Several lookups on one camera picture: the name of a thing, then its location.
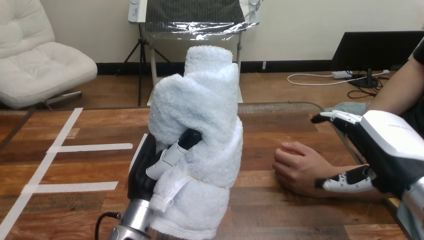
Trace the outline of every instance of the folded towel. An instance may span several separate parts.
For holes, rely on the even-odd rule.
[[[243,126],[237,116],[239,70],[230,51],[188,50],[184,77],[162,79],[153,92],[149,130],[158,150],[187,129],[202,141],[158,180],[150,207],[151,227],[190,240],[211,239],[227,210],[240,169]]]

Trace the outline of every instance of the tufted cushion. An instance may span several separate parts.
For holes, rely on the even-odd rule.
[[[0,0],[0,59],[54,41],[52,26],[39,0]]]
[[[92,80],[96,63],[79,50],[56,42],[0,59],[0,102],[22,108]]]

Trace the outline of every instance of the power strip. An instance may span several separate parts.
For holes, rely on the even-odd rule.
[[[346,79],[352,77],[352,74],[349,74],[346,71],[333,71],[331,75],[333,79]]]

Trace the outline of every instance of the tape line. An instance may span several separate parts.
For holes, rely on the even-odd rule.
[[[97,144],[97,145],[76,145],[76,146],[51,146],[47,153],[72,153],[87,151],[107,151],[107,150],[124,150],[132,149],[131,143],[117,144]]]
[[[56,140],[54,140],[52,147],[59,147],[64,143],[67,135],[71,131],[82,111],[82,108],[75,108],[73,110],[73,113],[70,115],[62,130],[59,132],[59,135],[57,135]],[[46,174],[47,169],[49,168],[50,164],[52,164],[55,157],[56,152],[49,152],[45,155],[34,175],[32,175],[31,179],[29,180],[28,185],[37,185],[41,182],[41,179],[43,179],[44,174]]]
[[[92,182],[92,183],[72,183],[72,184],[41,184],[26,185],[22,193],[51,194],[51,193],[72,193],[72,192],[96,192],[111,191],[117,187],[117,181]]]
[[[64,143],[67,135],[71,131],[72,127],[74,126],[74,123],[77,121],[82,111],[82,108],[75,108],[73,110],[72,114],[66,121],[59,135],[57,135],[57,138],[54,140],[52,146],[58,147]],[[35,171],[34,175],[32,175],[31,179],[29,180],[28,185],[38,185],[41,182],[50,164],[52,164],[52,161],[55,158],[56,154],[56,152],[50,152],[45,155],[37,170]],[[22,211],[24,210],[32,195],[32,192],[22,193],[21,195],[19,195],[18,199],[13,204],[12,208],[0,224],[0,240],[4,240],[9,234],[10,230],[12,229],[16,220],[19,218],[19,215],[21,215]]]
[[[16,202],[10,209],[9,213],[3,219],[3,222],[0,224],[0,239],[4,240],[6,236],[9,234],[9,231],[12,229],[19,215],[21,215],[22,210],[27,205],[30,200],[32,193],[23,193],[19,195]]]
[[[129,172],[131,172],[131,168],[133,168],[133,164],[136,161],[137,155],[139,155],[140,149],[142,149],[142,146],[145,143],[146,138],[147,138],[147,134],[145,133],[143,135],[143,138],[140,141],[140,144],[137,147],[137,150],[134,153],[134,156],[132,157],[131,164],[129,165]]]

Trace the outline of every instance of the chair leg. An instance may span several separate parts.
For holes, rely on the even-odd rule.
[[[83,93],[81,91],[71,92],[71,93],[68,93],[68,94],[63,94],[63,95],[57,96],[55,98],[47,99],[43,103],[48,108],[50,108],[50,106],[49,106],[50,104],[54,104],[54,103],[57,103],[59,101],[70,99],[70,98],[73,98],[75,96],[81,96],[81,95],[83,95]]]

